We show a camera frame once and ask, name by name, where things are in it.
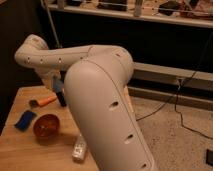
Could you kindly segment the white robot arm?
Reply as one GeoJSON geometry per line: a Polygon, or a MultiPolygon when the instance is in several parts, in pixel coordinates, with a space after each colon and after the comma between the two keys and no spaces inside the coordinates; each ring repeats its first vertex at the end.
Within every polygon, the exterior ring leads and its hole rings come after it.
{"type": "Polygon", "coordinates": [[[159,171],[124,95],[133,74],[126,49],[86,45],[51,50],[42,38],[30,35],[15,60],[43,80],[66,73],[66,103],[100,171],[159,171]]]}

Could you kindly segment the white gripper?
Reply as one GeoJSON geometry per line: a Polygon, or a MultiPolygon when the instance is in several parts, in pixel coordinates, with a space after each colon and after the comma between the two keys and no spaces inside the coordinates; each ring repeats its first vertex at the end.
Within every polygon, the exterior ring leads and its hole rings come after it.
{"type": "Polygon", "coordinates": [[[63,82],[59,70],[50,70],[41,76],[44,86],[51,91],[62,91],[63,82]]]}

